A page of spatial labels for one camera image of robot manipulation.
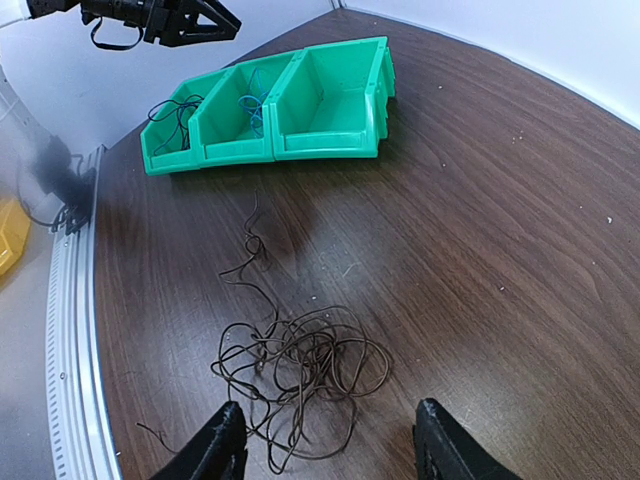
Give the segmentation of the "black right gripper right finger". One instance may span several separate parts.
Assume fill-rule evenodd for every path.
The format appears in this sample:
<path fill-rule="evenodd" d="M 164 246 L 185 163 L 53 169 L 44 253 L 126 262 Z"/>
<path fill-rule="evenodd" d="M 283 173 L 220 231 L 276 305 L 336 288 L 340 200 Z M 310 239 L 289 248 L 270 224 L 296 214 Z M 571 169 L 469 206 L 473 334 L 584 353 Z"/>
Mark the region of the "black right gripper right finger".
<path fill-rule="evenodd" d="M 418 479 L 510 478 L 510 470 L 433 398 L 418 403 L 412 433 Z"/>

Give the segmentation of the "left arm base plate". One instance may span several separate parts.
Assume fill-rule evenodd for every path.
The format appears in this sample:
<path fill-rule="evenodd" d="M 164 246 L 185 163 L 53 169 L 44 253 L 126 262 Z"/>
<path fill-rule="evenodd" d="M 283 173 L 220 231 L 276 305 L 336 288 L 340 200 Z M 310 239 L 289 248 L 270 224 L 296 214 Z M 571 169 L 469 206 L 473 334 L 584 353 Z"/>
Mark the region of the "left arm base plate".
<path fill-rule="evenodd" d="M 82 163 L 81 155 L 72 154 L 58 137 L 52 137 L 30 167 L 42 191 L 62 202 L 53 232 L 62 229 L 66 235 L 75 234 L 91 219 L 97 172 L 94 167 L 80 171 Z"/>

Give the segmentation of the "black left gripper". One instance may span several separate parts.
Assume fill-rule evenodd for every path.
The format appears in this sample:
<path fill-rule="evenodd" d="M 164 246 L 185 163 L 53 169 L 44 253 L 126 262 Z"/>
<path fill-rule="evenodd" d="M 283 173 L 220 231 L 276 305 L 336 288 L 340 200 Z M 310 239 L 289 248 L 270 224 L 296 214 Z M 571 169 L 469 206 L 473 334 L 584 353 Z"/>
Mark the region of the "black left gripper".
<path fill-rule="evenodd" d="M 81 1 L 81 17 L 84 25 L 97 19 L 91 30 L 91 41 L 98 48 L 134 48 L 141 41 L 159 43 L 167 47 L 179 47 L 214 41 L 234 40 L 242 22 L 220 1 L 204 0 L 200 2 L 200 15 L 207 19 L 205 23 L 195 24 L 185 15 L 189 3 L 173 5 L 171 1 Z M 96 35 L 103 20 L 110 18 L 122 21 L 125 26 L 138 31 L 138 39 L 130 45 L 117 45 L 98 42 Z"/>

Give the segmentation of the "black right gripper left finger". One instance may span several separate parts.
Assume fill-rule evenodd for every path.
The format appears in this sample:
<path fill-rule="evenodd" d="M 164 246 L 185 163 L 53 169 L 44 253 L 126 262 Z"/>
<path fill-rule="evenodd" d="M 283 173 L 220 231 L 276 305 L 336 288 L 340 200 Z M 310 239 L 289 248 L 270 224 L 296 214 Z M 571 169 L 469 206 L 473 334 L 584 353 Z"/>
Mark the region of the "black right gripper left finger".
<path fill-rule="evenodd" d="M 244 413 L 227 401 L 151 479 L 243 480 L 247 457 Z"/>

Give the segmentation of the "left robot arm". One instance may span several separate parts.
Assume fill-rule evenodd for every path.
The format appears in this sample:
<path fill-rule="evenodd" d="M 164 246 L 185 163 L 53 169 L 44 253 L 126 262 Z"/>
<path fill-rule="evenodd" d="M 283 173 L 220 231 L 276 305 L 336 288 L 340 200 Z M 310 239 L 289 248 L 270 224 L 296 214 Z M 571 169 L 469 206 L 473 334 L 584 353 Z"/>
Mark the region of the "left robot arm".
<path fill-rule="evenodd" d="M 93 26 L 90 38 L 103 50 L 127 51 L 133 45 L 96 40 L 105 19 L 138 32 L 138 42 L 175 48 L 233 40 L 242 22 L 219 1 L 203 0 L 27 0 L 1 3 L 1 26 L 80 9 L 81 21 Z"/>

